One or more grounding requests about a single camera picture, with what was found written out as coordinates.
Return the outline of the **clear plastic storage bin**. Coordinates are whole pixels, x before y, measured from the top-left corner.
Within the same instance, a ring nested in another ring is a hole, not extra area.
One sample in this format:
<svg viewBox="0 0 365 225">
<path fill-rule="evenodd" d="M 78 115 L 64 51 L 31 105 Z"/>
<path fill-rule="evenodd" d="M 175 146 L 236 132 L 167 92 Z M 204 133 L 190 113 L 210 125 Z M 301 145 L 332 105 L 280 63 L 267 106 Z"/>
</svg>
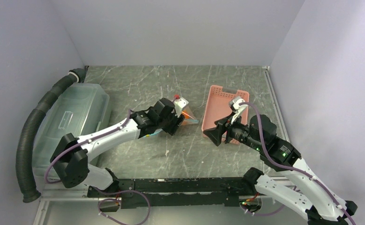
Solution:
<svg viewBox="0 0 365 225">
<path fill-rule="evenodd" d="M 75 137 L 106 128 L 109 124 L 110 97 L 98 84 L 75 83 L 67 88 L 46 114 L 36 135 L 32 167 L 43 177 L 61 138 Z"/>
</svg>

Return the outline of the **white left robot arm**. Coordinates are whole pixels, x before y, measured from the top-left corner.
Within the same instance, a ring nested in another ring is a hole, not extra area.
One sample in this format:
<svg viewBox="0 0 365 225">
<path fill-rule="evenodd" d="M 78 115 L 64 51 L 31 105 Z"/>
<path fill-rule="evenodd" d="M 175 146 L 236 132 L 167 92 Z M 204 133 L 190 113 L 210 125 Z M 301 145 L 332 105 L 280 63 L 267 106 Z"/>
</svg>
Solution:
<svg viewBox="0 0 365 225">
<path fill-rule="evenodd" d="M 174 135 L 185 119 L 183 111 L 188 104 L 182 97 L 162 98 L 145 110 L 128 110 L 125 119 L 103 130 L 78 137 L 66 134 L 56 147 L 49 168 L 55 170 L 65 188 L 86 185 L 99 189 L 107 197 L 114 196 L 119 179 L 110 169 L 91 165 L 91 161 L 122 143 L 160 130 Z"/>
</svg>

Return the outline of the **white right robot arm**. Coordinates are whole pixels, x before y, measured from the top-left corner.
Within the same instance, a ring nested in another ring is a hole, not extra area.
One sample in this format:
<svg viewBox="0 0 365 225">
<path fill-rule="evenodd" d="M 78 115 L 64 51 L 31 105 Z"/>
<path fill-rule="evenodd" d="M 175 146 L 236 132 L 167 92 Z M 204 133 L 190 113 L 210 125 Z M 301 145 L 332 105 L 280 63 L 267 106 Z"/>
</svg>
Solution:
<svg viewBox="0 0 365 225">
<path fill-rule="evenodd" d="M 236 140 L 260 154 L 270 168 L 290 180 L 299 191 L 279 185 L 261 170 L 250 168 L 242 177 L 243 191 L 268 195 L 307 220 L 309 225 L 355 224 L 357 205 L 331 191 L 311 170 L 300 152 L 276 135 L 276 125 L 261 114 L 244 125 L 235 114 L 217 120 L 215 127 L 203 131 L 216 146 Z"/>
</svg>

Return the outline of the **orange fruit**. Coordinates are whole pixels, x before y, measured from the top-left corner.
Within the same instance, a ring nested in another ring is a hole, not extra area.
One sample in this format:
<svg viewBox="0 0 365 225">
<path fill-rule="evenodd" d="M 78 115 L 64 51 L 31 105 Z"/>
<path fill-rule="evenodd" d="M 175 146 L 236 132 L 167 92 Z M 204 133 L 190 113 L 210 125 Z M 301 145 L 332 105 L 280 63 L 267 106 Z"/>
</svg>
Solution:
<svg viewBox="0 0 365 225">
<path fill-rule="evenodd" d="M 184 121 L 181 123 L 182 126 L 198 124 L 198 120 L 192 119 L 186 112 L 182 112 L 182 115 L 184 116 Z"/>
</svg>

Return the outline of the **aluminium frame rail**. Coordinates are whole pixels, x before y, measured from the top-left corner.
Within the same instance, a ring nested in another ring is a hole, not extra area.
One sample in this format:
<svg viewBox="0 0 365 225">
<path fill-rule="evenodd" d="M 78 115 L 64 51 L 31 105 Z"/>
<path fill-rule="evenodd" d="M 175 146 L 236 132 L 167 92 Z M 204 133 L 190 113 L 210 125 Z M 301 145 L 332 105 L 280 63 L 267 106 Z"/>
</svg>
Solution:
<svg viewBox="0 0 365 225">
<path fill-rule="evenodd" d="M 309 225 L 322 225 L 328 218 L 335 220 L 340 213 L 334 211 L 334 201 L 300 153 L 288 141 L 276 136 L 276 125 L 265 115 L 258 114 L 262 159 L 269 167 L 281 173 L 296 185 L 300 193 L 276 183 L 262 175 L 255 188 L 289 207 Z"/>
</svg>

